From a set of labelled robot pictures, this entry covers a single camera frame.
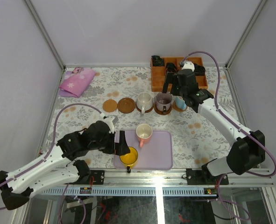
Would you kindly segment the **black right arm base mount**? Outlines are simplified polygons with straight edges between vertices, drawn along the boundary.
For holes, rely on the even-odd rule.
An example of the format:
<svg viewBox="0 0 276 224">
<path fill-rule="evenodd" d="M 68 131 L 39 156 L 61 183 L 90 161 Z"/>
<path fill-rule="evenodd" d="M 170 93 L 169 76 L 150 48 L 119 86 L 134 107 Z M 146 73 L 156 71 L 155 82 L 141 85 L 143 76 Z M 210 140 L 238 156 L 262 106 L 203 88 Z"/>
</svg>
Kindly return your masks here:
<svg viewBox="0 0 276 224">
<path fill-rule="evenodd" d="M 221 175 L 213 176 L 209 173 L 207 165 L 202 165 L 200 169 L 187 168 L 182 179 L 187 181 L 188 185 L 228 185 L 229 180 L 227 175 L 221 178 Z"/>
</svg>

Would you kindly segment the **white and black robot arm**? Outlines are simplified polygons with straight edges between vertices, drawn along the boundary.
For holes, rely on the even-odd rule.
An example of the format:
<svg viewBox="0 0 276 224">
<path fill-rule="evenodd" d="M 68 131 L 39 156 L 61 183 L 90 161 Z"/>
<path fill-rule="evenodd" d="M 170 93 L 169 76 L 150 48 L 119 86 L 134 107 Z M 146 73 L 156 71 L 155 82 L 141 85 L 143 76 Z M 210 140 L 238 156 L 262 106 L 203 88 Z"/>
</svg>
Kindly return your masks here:
<svg viewBox="0 0 276 224">
<path fill-rule="evenodd" d="M 225 173 L 241 175 L 265 161 L 264 134 L 261 131 L 251 131 L 222 112 L 216 96 L 198 87 L 191 69 L 181 69 L 178 73 L 168 72 L 163 93 L 167 92 L 169 85 L 172 85 L 171 94 L 182 97 L 188 107 L 209 120 L 231 147 L 227 156 L 202 166 L 201 178 L 204 183 L 212 184 L 219 175 Z"/>
<path fill-rule="evenodd" d="M 61 184 L 88 183 L 91 171 L 82 159 L 88 152 L 98 150 L 114 155 L 130 152 L 125 132 L 119 132 L 118 142 L 115 137 L 112 123 L 97 121 L 65 135 L 47 153 L 16 171 L 0 171 L 0 195 L 5 209 L 15 210 L 44 190 Z"/>
</svg>

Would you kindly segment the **orange wooden compartment tray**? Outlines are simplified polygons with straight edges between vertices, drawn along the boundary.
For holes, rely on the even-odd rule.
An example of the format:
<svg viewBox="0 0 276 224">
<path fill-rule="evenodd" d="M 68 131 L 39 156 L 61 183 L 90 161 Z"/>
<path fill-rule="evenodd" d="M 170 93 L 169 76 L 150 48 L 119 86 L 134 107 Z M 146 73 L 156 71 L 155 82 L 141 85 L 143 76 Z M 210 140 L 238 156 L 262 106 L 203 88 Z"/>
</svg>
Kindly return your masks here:
<svg viewBox="0 0 276 224">
<path fill-rule="evenodd" d="M 165 65 L 166 63 L 171 62 L 171 63 L 174 63 L 179 70 L 181 70 L 179 63 L 183 60 L 183 57 L 161 57 L 161 58 L 164 59 Z M 203 61 L 201 57 L 188 57 L 187 60 L 203 66 Z M 166 76 L 165 66 L 153 67 L 152 59 L 150 61 L 150 65 L 151 65 L 151 90 L 152 92 L 160 92 L 163 89 L 163 84 Z M 208 89 L 208 81 L 207 81 L 206 75 L 196 76 L 196 81 L 200 89 Z"/>
</svg>

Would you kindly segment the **aluminium front frame rail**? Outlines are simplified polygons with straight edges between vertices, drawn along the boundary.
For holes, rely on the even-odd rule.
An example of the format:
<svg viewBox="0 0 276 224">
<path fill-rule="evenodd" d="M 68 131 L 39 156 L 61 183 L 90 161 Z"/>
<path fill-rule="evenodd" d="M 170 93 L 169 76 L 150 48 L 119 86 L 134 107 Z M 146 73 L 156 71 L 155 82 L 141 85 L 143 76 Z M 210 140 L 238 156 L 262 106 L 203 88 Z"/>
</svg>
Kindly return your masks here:
<svg viewBox="0 0 276 224">
<path fill-rule="evenodd" d="M 124 169 L 104 169 L 103 184 L 92 184 L 96 187 L 154 187 L 161 185 L 163 187 L 208 187 L 213 188 L 216 181 L 205 183 L 200 181 L 199 177 L 194 174 L 187 174 L 185 169 L 171 169 L 166 171 L 146 171 L 133 170 L 127 173 Z M 63 186 L 66 183 L 71 183 L 71 186 L 76 186 L 74 181 L 63 180 L 64 177 L 71 177 L 71 174 L 63 174 L 59 171 L 58 174 L 51 172 L 46 177 L 39 178 L 34 181 L 30 187 L 35 189 L 50 189 Z M 254 176 L 249 173 L 242 175 L 228 174 L 224 178 L 225 184 L 223 187 L 274 187 L 273 180 L 267 177 Z"/>
</svg>

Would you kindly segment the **light bamboo coaster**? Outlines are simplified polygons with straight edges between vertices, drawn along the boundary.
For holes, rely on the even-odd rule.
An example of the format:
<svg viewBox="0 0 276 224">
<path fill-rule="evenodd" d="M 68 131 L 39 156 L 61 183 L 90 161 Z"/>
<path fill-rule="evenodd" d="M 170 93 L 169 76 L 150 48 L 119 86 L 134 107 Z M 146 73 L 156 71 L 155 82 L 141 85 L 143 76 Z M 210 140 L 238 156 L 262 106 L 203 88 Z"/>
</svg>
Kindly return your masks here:
<svg viewBox="0 0 276 224">
<path fill-rule="evenodd" d="M 185 109 L 181 109 L 176 105 L 176 102 L 174 101 L 172 104 L 172 107 L 174 110 L 178 111 L 178 112 L 185 112 L 187 110 L 187 107 Z"/>
<path fill-rule="evenodd" d="M 108 99 L 103 103 L 103 110 L 106 112 L 114 112 L 116 111 L 118 104 L 113 99 Z"/>
</svg>

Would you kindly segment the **light blue ceramic mug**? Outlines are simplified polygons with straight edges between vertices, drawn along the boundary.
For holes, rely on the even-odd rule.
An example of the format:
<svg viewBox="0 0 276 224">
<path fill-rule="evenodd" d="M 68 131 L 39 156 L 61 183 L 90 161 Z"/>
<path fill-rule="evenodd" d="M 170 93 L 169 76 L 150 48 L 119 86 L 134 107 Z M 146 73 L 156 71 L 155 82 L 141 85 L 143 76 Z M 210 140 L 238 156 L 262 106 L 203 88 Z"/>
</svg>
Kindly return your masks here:
<svg viewBox="0 0 276 224">
<path fill-rule="evenodd" d="M 181 96 L 177 96 L 175 102 L 176 102 L 176 105 L 181 109 L 185 109 L 187 107 L 185 104 L 185 101 Z"/>
</svg>

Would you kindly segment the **pink ceramic mug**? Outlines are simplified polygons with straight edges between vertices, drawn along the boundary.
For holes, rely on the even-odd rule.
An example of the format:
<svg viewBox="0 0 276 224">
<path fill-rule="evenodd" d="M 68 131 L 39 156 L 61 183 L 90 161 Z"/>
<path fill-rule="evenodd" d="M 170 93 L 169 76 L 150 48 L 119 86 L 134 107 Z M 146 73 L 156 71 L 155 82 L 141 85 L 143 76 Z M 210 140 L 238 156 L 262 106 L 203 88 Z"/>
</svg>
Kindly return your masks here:
<svg viewBox="0 0 276 224">
<path fill-rule="evenodd" d="M 136 128 L 136 136 L 139 141 L 139 147 L 142 148 L 149 143 L 153 134 L 153 130 L 148 124 L 140 124 Z"/>
</svg>

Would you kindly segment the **white floral tablecloth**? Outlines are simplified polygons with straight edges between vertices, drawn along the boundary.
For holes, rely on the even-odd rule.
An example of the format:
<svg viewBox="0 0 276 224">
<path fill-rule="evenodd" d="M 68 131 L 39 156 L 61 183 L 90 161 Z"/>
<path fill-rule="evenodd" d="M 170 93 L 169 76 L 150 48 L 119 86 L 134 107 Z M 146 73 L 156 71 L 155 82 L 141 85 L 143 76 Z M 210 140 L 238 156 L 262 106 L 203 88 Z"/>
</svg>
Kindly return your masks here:
<svg viewBox="0 0 276 224">
<path fill-rule="evenodd" d="M 52 139 L 87 128 L 99 119 L 103 103 L 108 99 L 136 99 L 140 93 L 151 93 L 149 67 L 96 68 L 96 76 L 80 98 L 58 97 L 55 112 L 40 151 L 49 150 Z M 137 110 L 118 117 L 118 130 L 134 130 L 146 123 L 153 130 L 168 131 L 172 137 L 174 168 L 198 168 L 202 164 L 228 155 L 230 146 L 225 137 L 204 117 L 192 109 L 185 112 L 172 110 L 168 115 L 155 111 L 141 114 Z"/>
</svg>

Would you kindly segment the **lavender plastic serving tray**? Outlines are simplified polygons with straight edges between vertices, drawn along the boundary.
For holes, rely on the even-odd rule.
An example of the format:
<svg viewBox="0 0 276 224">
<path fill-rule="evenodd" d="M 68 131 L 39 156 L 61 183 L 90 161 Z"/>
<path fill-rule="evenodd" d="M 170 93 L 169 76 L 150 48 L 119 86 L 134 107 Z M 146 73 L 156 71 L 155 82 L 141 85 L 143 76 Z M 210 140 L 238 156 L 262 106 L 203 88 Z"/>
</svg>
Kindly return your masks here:
<svg viewBox="0 0 276 224">
<path fill-rule="evenodd" d="M 154 130 L 151 140 L 140 148 L 135 130 L 126 130 L 127 145 L 138 152 L 136 170 L 169 170 L 173 166 L 172 137 L 167 131 Z"/>
</svg>

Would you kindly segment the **dark floral rolled cloth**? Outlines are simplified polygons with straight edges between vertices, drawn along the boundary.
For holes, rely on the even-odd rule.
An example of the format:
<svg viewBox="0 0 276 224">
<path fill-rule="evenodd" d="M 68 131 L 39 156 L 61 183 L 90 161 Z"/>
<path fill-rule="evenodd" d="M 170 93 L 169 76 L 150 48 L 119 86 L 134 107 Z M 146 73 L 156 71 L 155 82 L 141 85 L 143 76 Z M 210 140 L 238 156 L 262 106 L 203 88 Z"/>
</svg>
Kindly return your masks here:
<svg viewBox="0 0 276 224">
<path fill-rule="evenodd" d="M 153 67 L 164 67 L 165 66 L 164 59 L 161 58 L 160 56 L 153 55 L 153 56 L 151 56 L 151 59 L 152 59 Z"/>
<path fill-rule="evenodd" d="M 179 69 L 174 63 L 171 63 L 171 62 L 166 63 L 166 65 L 165 65 L 166 75 L 169 74 L 169 73 L 170 74 L 177 74 L 178 71 L 179 71 Z"/>
<path fill-rule="evenodd" d="M 204 66 L 194 63 L 194 73 L 196 76 L 204 76 L 206 69 Z"/>
</svg>

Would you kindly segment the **dark wooden grooved coaster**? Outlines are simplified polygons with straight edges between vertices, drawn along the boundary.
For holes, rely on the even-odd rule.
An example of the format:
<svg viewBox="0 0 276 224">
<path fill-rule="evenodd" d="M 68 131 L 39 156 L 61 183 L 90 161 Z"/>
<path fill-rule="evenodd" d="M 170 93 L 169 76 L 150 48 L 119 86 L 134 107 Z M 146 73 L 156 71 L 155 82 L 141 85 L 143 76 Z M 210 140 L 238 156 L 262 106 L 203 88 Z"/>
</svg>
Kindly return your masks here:
<svg viewBox="0 0 276 224">
<path fill-rule="evenodd" d="M 169 108 L 168 110 L 166 110 L 166 111 L 160 111 L 159 109 L 157 109 L 156 104 L 154 104 L 154 110 L 155 110 L 155 112 L 156 112 L 157 114 L 159 114 L 159 115 L 168 115 L 168 114 L 170 114 L 171 111 L 172 111 L 172 106 L 170 106 L 170 108 Z"/>
<path fill-rule="evenodd" d="M 135 101 L 131 98 L 122 98 L 118 102 L 117 108 L 121 113 L 131 113 L 135 109 Z"/>
<path fill-rule="evenodd" d="M 152 104 L 152 107 L 149 110 L 146 110 L 144 114 L 151 112 L 153 110 L 153 108 L 154 108 L 154 105 L 155 104 Z M 141 109 L 137 106 L 137 103 L 135 103 L 135 108 L 137 109 L 137 111 L 139 111 L 140 113 L 142 113 Z"/>
</svg>

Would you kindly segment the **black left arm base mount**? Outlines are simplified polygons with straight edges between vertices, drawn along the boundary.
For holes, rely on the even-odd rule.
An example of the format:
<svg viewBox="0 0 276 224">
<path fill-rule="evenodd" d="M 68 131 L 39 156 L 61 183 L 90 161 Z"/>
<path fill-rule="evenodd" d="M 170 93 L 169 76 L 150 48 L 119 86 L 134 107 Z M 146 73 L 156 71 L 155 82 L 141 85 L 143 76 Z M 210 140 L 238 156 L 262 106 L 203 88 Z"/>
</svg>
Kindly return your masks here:
<svg viewBox="0 0 276 224">
<path fill-rule="evenodd" d="M 72 173 L 76 174 L 76 179 L 69 184 L 79 185 L 103 185 L 105 179 L 104 170 L 90 170 L 85 162 L 76 161 L 72 165 L 76 171 Z"/>
</svg>

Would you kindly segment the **grey purple ceramic mug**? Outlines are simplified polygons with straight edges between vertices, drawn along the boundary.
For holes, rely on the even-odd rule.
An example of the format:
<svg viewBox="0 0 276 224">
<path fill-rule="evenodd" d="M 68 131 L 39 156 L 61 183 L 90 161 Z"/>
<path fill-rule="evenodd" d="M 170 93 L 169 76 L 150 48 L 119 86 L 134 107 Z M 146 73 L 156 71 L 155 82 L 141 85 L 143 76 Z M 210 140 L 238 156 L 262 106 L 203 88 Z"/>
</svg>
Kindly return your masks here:
<svg viewBox="0 0 276 224">
<path fill-rule="evenodd" d="M 170 93 L 158 93 L 156 96 L 156 106 L 160 111 L 166 111 L 172 103 L 172 95 Z"/>
</svg>

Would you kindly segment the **white ceramic mug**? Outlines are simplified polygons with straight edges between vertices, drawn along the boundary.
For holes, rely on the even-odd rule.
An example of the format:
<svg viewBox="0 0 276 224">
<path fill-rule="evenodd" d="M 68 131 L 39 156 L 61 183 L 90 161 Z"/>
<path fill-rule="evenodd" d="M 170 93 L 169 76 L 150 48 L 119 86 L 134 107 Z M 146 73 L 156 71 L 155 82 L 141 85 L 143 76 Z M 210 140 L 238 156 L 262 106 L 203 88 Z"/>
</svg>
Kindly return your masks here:
<svg viewBox="0 0 276 224">
<path fill-rule="evenodd" d="M 142 114 L 144 114 L 146 110 L 149 110 L 152 107 L 153 99 L 149 93 L 143 92 L 138 95 L 136 103 L 141 109 Z"/>
</svg>

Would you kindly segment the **pink folded cloth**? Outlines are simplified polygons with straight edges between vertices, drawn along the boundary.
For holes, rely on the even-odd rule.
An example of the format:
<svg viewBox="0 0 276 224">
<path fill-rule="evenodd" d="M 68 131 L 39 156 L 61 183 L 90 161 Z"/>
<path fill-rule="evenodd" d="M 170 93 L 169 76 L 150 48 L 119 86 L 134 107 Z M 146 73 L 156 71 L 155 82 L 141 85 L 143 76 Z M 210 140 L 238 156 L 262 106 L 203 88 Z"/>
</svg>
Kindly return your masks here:
<svg viewBox="0 0 276 224">
<path fill-rule="evenodd" d="M 83 67 L 76 67 L 73 71 L 67 71 L 67 78 L 59 86 L 59 96 L 81 97 L 96 74 L 96 71 Z"/>
</svg>

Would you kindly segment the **yellow ceramic mug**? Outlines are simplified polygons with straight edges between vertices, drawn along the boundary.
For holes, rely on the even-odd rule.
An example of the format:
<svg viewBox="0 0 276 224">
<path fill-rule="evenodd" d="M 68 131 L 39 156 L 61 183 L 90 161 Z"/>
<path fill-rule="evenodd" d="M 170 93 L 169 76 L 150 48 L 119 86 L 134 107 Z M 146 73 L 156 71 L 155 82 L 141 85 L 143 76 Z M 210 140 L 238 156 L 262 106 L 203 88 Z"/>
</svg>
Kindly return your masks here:
<svg viewBox="0 0 276 224">
<path fill-rule="evenodd" d="M 130 173 L 131 168 L 133 168 L 138 161 L 138 152 L 135 148 L 129 147 L 130 153 L 121 155 L 120 161 L 127 168 L 127 172 Z"/>
</svg>

